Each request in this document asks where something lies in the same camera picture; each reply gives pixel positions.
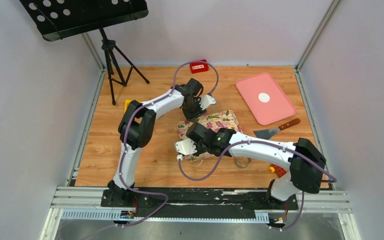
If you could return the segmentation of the floral yellow tray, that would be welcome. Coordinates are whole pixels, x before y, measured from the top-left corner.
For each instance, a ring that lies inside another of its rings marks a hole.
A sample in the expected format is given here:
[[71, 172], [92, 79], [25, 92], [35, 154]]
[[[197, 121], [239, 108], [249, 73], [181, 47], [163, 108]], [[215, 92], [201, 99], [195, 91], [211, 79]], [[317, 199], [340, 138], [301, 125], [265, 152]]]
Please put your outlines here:
[[[218, 113], [202, 115], [196, 119], [196, 122], [200, 123], [208, 129], [213, 130], [216, 133], [221, 128], [227, 128], [241, 133], [243, 132], [239, 121], [232, 110], [225, 110]], [[177, 132], [181, 141], [187, 138], [186, 132], [192, 124], [193, 123], [188, 120], [181, 121], [177, 124]], [[203, 152], [197, 156], [193, 154], [183, 155], [183, 159], [190, 162], [202, 161], [210, 157], [214, 157], [214, 155], [208, 152]]]

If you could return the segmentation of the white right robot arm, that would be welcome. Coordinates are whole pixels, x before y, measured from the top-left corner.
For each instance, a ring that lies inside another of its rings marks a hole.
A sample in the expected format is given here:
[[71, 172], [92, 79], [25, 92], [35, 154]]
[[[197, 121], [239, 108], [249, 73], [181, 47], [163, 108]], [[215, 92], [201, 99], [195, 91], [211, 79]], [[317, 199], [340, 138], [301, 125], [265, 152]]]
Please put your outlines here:
[[209, 153], [219, 158], [243, 157], [285, 169], [285, 175], [270, 182], [265, 195], [266, 204], [272, 209], [278, 209], [299, 191], [319, 193], [326, 174], [326, 158], [310, 140], [302, 137], [296, 142], [278, 142], [228, 128], [213, 131], [195, 122], [187, 130], [186, 139], [174, 145], [183, 156]]

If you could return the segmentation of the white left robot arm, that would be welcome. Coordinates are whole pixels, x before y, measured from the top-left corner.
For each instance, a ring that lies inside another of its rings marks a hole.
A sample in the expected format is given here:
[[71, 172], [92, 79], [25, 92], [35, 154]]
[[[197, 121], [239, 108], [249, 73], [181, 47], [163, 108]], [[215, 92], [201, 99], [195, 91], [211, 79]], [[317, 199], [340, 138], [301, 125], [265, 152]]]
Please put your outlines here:
[[166, 93], [144, 102], [129, 103], [118, 126], [121, 154], [116, 173], [108, 183], [108, 192], [120, 206], [129, 206], [133, 201], [131, 189], [135, 184], [136, 167], [143, 148], [150, 142], [156, 120], [164, 114], [182, 109], [188, 121], [206, 112], [200, 94], [203, 85], [191, 78], [186, 84], [174, 85]]

